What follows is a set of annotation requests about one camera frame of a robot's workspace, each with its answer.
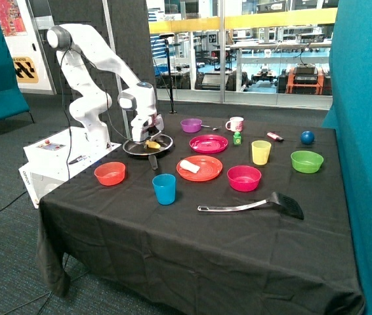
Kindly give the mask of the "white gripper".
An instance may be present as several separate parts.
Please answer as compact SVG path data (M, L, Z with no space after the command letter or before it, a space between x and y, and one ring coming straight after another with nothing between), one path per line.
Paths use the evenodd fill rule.
M131 121L132 141L144 142L149 138L155 138L164 130L163 117L161 114L137 115Z

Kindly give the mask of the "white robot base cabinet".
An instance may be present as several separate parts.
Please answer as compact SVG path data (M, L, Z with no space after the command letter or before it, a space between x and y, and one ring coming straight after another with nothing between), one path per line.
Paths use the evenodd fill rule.
M42 197L120 147L109 142L94 148L82 127L70 127L24 147L28 162L19 168L31 202L39 207ZM68 165L78 156L87 158Z

